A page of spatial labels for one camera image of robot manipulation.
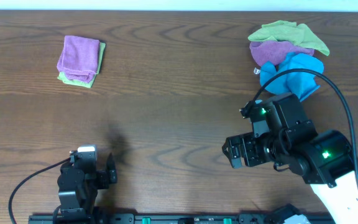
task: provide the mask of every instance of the green led light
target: green led light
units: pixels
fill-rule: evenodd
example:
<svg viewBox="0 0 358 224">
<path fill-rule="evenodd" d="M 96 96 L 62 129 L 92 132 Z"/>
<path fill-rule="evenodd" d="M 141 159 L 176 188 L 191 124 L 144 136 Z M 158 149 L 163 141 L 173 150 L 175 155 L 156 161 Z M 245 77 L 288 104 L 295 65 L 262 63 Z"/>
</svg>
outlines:
<svg viewBox="0 0 358 224">
<path fill-rule="evenodd" d="M 331 154 L 328 152 L 328 151 L 324 151 L 323 152 L 323 157 L 324 157 L 324 159 L 327 159 L 328 157 L 330 157 L 331 156 Z"/>
</svg>

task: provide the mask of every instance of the folded cloth stack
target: folded cloth stack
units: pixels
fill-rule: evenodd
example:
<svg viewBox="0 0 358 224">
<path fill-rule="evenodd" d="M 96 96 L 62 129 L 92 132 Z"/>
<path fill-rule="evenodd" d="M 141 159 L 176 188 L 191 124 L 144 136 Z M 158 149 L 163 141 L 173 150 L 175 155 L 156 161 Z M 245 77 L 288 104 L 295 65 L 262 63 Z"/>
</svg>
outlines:
<svg viewBox="0 0 358 224">
<path fill-rule="evenodd" d="M 292 68 L 308 68 L 322 73 L 323 63 L 312 57 L 314 50 L 329 55 L 329 49 L 306 24 L 277 21 L 264 24 L 248 36 L 252 57 L 260 65 L 260 84 L 274 75 Z M 266 90 L 273 94 L 292 92 L 300 101 L 310 96 L 319 86 L 314 75 L 305 72 L 290 73 L 273 81 Z"/>
<path fill-rule="evenodd" d="M 99 73 L 105 43 L 84 37 L 65 36 L 62 54 L 57 63 L 57 77 L 69 85 L 91 88 Z"/>
</svg>

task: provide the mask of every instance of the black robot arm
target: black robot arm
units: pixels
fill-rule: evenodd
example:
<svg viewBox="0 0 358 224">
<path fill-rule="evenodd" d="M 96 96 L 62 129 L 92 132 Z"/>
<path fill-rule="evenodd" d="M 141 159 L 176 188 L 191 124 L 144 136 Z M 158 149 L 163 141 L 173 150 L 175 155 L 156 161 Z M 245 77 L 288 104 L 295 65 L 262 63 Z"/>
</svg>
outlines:
<svg viewBox="0 0 358 224">
<path fill-rule="evenodd" d="M 93 212 L 98 190 L 117 183 L 117 172 L 111 154 L 105 170 L 96 170 L 96 159 L 96 146 L 85 145 L 71 151 L 70 161 L 61 166 L 57 184 L 62 216 L 57 221 L 94 223 L 100 217 Z"/>
<path fill-rule="evenodd" d="M 285 93 L 254 104 L 244 118 L 252 132 L 231 136 L 223 153 L 233 168 L 273 162 L 274 169 L 288 164 L 306 184 L 335 187 L 335 179 L 351 172 L 351 145 L 339 131 L 318 134 L 296 95 Z"/>
</svg>

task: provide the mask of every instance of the wood grain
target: wood grain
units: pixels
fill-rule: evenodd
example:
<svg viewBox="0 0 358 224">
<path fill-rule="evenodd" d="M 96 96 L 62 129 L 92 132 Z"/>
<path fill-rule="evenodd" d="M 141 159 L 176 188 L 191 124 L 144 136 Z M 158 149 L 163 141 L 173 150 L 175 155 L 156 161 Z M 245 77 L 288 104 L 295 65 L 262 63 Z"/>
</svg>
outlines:
<svg viewBox="0 0 358 224">
<path fill-rule="evenodd" d="M 306 23 L 330 48 L 316 57 L 352 108 L 358 142 L 358 13 L 0 11 L 0 223 L 29 174 L 94 143 L 115 155 L 119 183 L 98 204 L 139 213 L 236 213 L 292 203 L 325 212 L 301 178 L 271 164 L 231 169 L 226 137 L 250 131 L 238 108 L 259 89 L 247 36 L 276 20 Z M 92 89 L 64 85 L 65 35 L 107 43 Z M 348 134 L 324 83 L 304 103 L 318 131 Z M 19 223 L 59 204 L 58 169 L 14 199 Z"/>
</svg>

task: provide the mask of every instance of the black cable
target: black cable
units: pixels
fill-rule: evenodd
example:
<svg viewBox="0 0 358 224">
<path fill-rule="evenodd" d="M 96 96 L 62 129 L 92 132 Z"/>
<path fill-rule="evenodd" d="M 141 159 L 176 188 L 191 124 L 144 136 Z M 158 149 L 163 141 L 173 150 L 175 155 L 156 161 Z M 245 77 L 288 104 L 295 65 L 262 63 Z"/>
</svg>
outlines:
<svg viewBox="0 0 358 224">
<path fill-rule="evenodd" d="M 58 162 L 58 163 L 56 163 L 56 164 L 54 164 L 54 165 L 52 165 L 52 166 L 48 166 L 48 167 L 46 167 L 46 168 L 44 168 L 44 169 L 42 169 L 42 170 L 38 170 L 37 172 L 35 172 L 35 173 L 31 174 L 30 176 L 26 177 L 24 180 L 22 180 L 22 182 L 20 182 L 20 183 L 16 186 L 16 188 L 13 190 L 13 192 L 12 192 L 12 194 L 11 194 L 11 197 L 9 198 L 9 203 L 8 203 L 8 206 L 7 206 L 7 209 L 8 209 L 8 211 L 9 211 L 9 216 L 10 216 L 11 221 L 12 221 L 13 224 L 17 224 L 17 223 L 16 223 L 16 220 L 15 220 L 15 218 L 14 218 L 14 216 L 13 216 L 13 210 L 12 210 L 13 197 L 15 196 L 17 190 L 19 190 L 19 188 L 22 187 L 22 185 L 23 185 L 24 183 L 26 183 L 29 179 L 31 179 L 33 176 L 35 176 L 35 175 L 37 175 L 37 174 L 40 174 L 40 173 L 42 173 L 42 172 L 44 172 L 44 171 L 46 171 L 46 170 L 52 169 L 52 168 L 54 168 L 54 167 L 56 167 L 56 166 L 59 166 L 60 164 L 63 164 L 63 163 L 65 163 L 65 162 L 67 162 L 67 161 L 70 161 L 70 158 L 67 158 L 67 159 L 65 159 L 65 160 L 63 160 L 63 161 L 60 161 L 60 162 Z"/>
<path fill-rule="evenodd" d="M 328 85 L 332 89 L 334 89 L 335 93 L 338 95 L 339 99 L 341 100 L 342 105 L 343 105 L 343 107 L 345 109 L 345 112 L 346 112 L 347 122 L 349 123 L 349 130 L 350 130 L 350 134 L 351 134 L 353 163 L 354 163 L 354 173 L 356 175 L 356 185 L 357 185 L 357 189 L 358 189 L 358 159 L 357 159 L 357 147 L 356 147 L 356 134 L 354 132 L 352 114 L 351 114 L 351 111 L 349 109 L 349 106 L 347 105 L 345 97 L 342 95 L 341 91 L 339 91 L 339 88 L 329 78 L 327 78 L 325 75 L 323 75 L 323 74 L 321 74 L 319 72 L 316 72 L 316 71 L 313 71 L 313 70 L 310 70 L 310 69 L 305 69 L 305 68 L 289 69 L 287 71 L 280 72 L 279 74 L 277 74 L 274 77 L 272 77 L 271 79 L 269 79 L 262 87 L 260 87 L 260 89 L 258 90 L 256 95 L 254 96 L 254 99 L 252 101 L 255 104 L 256 99 L 265 90 L 266 86 L 271 84 L 276 78 L 281 77 L 281 76 L 286 75 L 286 74 L 291 73 L 291 72 L 306 72 L 306 73 L 309 73 L 309 74 L 312 74 L 312 75 L 316 75 L 317 77 L 321 78 L 326 83 L 328 83 Z"/>
<path fill-rule="evenodd" d="M 277 171 L 277 172 L 284 172 L 284 171 L 286 171 L 287 169 L 289 169 L 289 167 L 284 168 L 284 169 L 277 169 L 277 166 L 279 166 L 279 164 L 277 164 L 277 163 L 274 163 L 274 164 L 273 164 L 273 169 L 274 169 L 275 171 Z"/>
<path fill-rule="evenodd" d="M 59 209 L 60 209 L 61 207 L 62 207 L 62 205 L 59 205 L 57 208 L 55 208 L 55 211 L 53 211 L 52 224 L 56 224 L 57 213 L 59 212 Z"/>
</svg>

